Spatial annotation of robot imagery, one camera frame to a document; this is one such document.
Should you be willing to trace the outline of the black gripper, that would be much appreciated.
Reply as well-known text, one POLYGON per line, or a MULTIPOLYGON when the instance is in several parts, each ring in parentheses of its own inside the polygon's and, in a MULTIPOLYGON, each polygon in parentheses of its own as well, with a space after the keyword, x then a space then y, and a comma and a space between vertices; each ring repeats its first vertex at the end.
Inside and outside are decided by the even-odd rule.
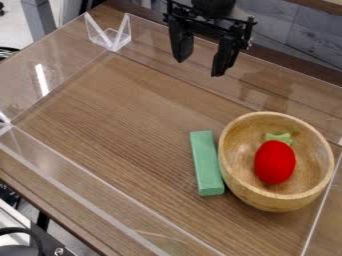
POLYGON ((214 55, 212 76, 224 76, 234 66, 241 48, 248 49, 257 19, 238 6, 237 0, 166 0, 164 14, 170 28, 172 50, 176 60, 182 63, 194 51, 194 33, 220 39, 214 55))

